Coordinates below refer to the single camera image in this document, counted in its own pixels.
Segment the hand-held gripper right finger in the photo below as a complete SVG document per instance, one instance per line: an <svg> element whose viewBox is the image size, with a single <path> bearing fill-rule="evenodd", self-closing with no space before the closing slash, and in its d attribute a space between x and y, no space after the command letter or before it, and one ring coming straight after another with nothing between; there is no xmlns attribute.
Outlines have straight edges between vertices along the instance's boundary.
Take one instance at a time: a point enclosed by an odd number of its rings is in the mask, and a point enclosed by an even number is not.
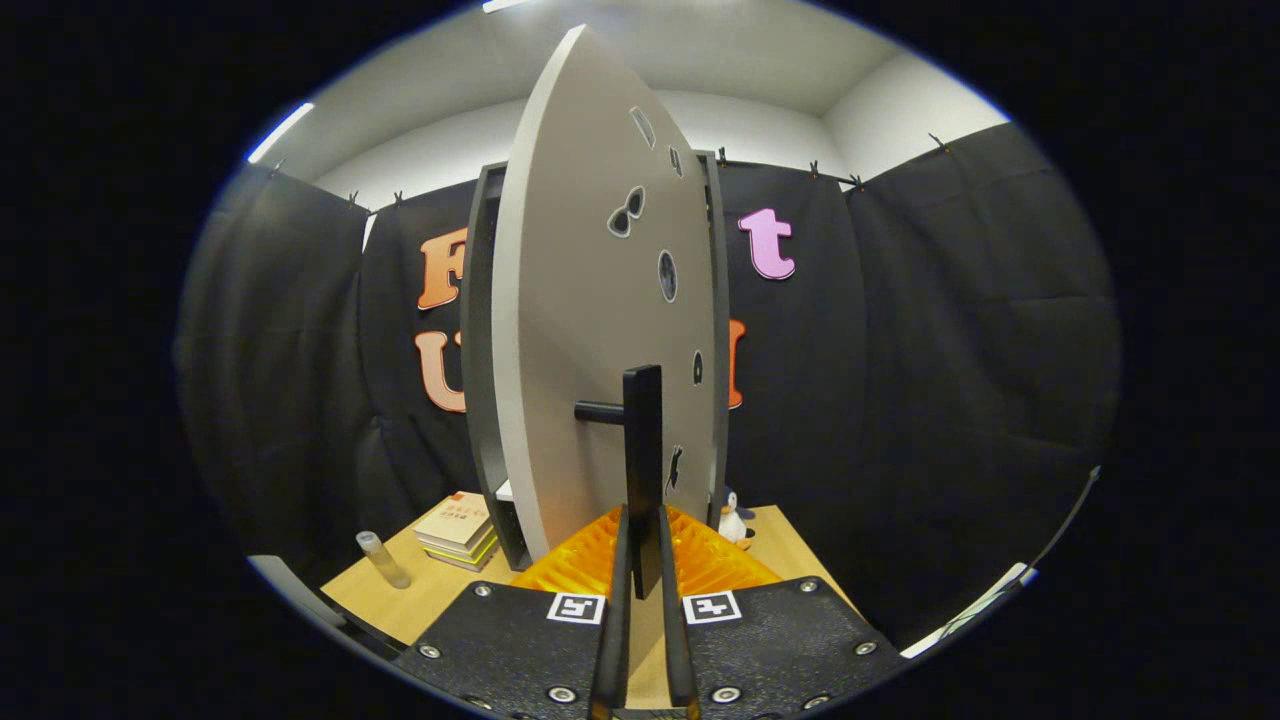
<svg viewBox="0 0 1280 720"><path fill-rule="evenodd" d="M675 507L660 559L669 696L690 719L814 719L905 671L832 583L777 577Z"/></svg>

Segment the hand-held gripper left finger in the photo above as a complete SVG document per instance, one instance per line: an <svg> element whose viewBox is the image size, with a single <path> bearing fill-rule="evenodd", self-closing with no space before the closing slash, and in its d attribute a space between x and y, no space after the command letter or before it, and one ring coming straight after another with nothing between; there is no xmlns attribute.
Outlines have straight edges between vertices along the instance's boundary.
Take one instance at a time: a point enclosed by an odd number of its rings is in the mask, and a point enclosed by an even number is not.
<svg viewBox="0 0 1280 720"><path fill-rule="evenodd" d="M396 659L431 693L488 719L611 719L626 696L631 560L625 505L530 566L585 569L584 541L600 539L602 587L538 589L472 582Z"/></svg>

